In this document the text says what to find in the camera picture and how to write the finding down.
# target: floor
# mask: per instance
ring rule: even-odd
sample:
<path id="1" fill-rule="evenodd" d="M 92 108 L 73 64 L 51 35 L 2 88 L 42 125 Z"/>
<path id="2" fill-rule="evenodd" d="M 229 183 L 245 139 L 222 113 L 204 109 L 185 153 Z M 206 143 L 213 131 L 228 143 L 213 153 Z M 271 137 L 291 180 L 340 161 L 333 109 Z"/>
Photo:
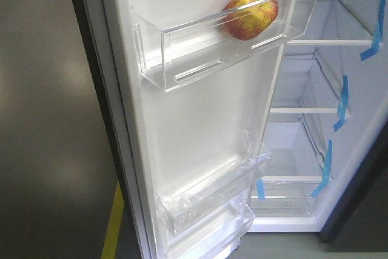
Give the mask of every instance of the floor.
<path id="1" fill-rule="evenodd" d="M 0 3 L 0 258 L 101 258 L 117 178 L 71 0 Z M 313 233 L 241 241 L 230 259 L 387 258 Z"/>

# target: red apple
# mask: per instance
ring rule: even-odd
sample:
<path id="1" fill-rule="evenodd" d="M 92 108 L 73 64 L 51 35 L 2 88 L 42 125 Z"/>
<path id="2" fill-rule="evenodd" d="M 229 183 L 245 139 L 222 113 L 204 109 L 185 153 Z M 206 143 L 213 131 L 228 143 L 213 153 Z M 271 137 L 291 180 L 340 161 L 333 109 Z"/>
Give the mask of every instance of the red apple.
<path id="1" fill-rule="evenodd" d="M 224 8 L 239 7 L 257 0 L 231 0 Z M 269 0 L 262 4 L 239 10 L 225 18 L 225 27 L 236 39 L 249 40 L 256 38 L 275 20 L 278 15 L 278 2 Z"/>

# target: transparent shelf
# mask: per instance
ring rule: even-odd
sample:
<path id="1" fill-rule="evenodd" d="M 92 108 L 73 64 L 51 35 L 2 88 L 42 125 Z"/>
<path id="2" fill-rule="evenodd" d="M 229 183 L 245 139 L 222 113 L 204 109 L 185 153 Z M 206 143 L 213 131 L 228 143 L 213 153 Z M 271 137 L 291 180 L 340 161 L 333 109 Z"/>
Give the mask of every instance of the transparent shelf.
<path id="1" fill-rule="evenodd" d="M 329 80 L 313 55 L 286 56 L 281 63 L 270 113 L 336 114 L 339 95 Z"/>
<path id="2" fill-rule="evenodd" d="M 266 200 L 253 194 L 250 205 L 257 217 L 312 217 L 316 198 L 309 195 L 318 185 L 307 181 L 265 181 Z"/>
<path id="3" fill-rule="evenodd" d="M 175 239 L 165 259 L 210 259 L 246 233 L 255 215 L 235 196 Z"/>
<path id="4" fill-rule="evenodd" d="M 325 189 L 311 196 L 322 182 L 326 144 L 312 132 L 304 119 L 267 123 L 263 141 L 272 159 L 261 168 L 263 188 L 252 191 L 251 208 L 257 217 L 313 216 L 315 201 Z"/>
<path id="5" fill-rule="evenodd" d="M 278 15 L 256 38 L 242 41 L 227 33 L 225 23 L 245 17 L 268 3 L 277 4 Z M 190 84 L 301 36 L 314 3 L 315 0 L 259 0 L 198 19 L 167 24 L 157 24 L 132 11 L 141 74 L 165 92 Z M 171 14 L 179 19 L 179 7 Z"/>
<path id="6" fill-rule="evenodd" d="M 270 157 L 270 150 L 262 145 L 258 156 L 230 163 L 175 197 L 159 197 L 164 225 L 178 236 L 220 204 L 253 185 L 262 176 L 259 166 Z"/>

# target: blue painter's tape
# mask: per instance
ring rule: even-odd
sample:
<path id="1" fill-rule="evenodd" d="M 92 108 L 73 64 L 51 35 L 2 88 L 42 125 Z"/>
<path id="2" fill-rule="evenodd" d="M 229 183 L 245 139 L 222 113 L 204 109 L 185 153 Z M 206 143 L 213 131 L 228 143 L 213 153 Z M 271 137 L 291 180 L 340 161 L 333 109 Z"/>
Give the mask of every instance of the blue painter's tape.
<path id="1" fill-rule="evenodd" d="M 377 17 L 377 25 L 375 29 L 375 34 L 373 36 L 373 42 L 371 48 L 360 54 L 361 60 L 376 55 L 380 49 L 381 41 L 383 40 L 383 28 L 384 28 L 384 14 L 386 8 L 387 0 L 380 0 L 380 6 L 378 8 L 378 17 Z"/>
<path id="2" fill-rule="evenodd" d="M 259 200 L 266 200 L 266 195 L 264 194 L 264 183 L 262 179 L 256 181 L 257 197 Z"/>
<path id="3" fill-rule="evenodd" d="M 327 152 L 325 157 L 325 162 L 322 170 L 322 181 L 310 194 L 311 197 L 317 197 L 319 193 L 328 185 L 330 181 L 330 170 L 332 168 L 332 148 L 333 142 L 329 140 L 329 145 L 327 146 Z"/>
<path id="4" fill-rule="evenodd" d="M 342 127 L 346 120 L 346 109 L 349 105 L 349 83 L 347 80 L 347 75 L 344 75 L 343 77 L 344 85 L 342 87 L 341 91 L 341 97 L 339 98 L 338 108 L 337 108 L 337 115 L 339 117 L 339 121 L 335 123 L 334 132 L 336 132 L 340 127 Z"/>

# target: yellow stripe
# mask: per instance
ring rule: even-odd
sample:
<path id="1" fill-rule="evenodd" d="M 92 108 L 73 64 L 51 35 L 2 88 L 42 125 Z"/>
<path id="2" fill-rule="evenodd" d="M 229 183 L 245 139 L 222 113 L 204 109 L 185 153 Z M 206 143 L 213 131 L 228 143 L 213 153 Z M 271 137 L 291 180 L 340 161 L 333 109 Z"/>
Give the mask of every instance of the yellow stripe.
<path id="1" fill-rule="evenodd" d="M 120 185 L 117 183 L 101 259 L 115 259 L 123 210 L 124 201 L 122 199 Z"/>

